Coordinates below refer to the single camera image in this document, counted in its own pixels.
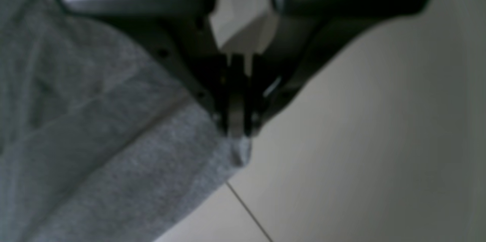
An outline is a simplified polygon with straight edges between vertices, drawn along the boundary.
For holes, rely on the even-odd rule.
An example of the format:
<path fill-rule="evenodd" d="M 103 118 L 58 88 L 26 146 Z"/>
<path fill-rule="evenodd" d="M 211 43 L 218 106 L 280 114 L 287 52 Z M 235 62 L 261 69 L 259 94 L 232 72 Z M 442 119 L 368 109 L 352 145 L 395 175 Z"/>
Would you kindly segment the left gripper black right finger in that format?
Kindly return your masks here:
<path fill-rule="evenodd" d="M 352 40 L 395 17 L 422 12 L 429 0 L 270 0 L 276 31 L 253 55 L 245 90 L 244 133 L 252 137 Z"/>

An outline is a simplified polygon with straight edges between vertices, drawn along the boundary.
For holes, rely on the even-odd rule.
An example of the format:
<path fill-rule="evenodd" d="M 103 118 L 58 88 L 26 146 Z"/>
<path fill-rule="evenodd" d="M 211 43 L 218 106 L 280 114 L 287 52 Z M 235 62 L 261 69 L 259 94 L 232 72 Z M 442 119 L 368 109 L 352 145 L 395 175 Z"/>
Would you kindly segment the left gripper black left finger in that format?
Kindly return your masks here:
<path fill-rule="evenodd" d="M 57 0 L 69 15 L 107 24 L 139 44 L 178 79 L 229 133 L 227 56 L 216 43 L 210 14 L 216 0 Z"/>

